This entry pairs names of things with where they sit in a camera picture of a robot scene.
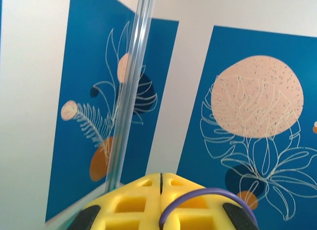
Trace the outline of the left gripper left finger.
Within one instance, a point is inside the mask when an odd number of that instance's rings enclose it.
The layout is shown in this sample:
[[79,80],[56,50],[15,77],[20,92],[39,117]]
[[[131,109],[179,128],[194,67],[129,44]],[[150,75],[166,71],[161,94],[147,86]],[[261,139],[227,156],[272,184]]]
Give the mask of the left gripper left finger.
[[144,176],[87,203],[75,230],[158,230],[161,174]]

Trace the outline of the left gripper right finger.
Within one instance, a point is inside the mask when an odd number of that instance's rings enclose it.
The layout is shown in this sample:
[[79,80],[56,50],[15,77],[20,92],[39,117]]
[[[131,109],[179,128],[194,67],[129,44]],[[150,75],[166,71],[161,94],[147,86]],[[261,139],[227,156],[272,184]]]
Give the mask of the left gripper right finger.
[[257,230],[257,219],[237,195],[161,173],[161,230]]

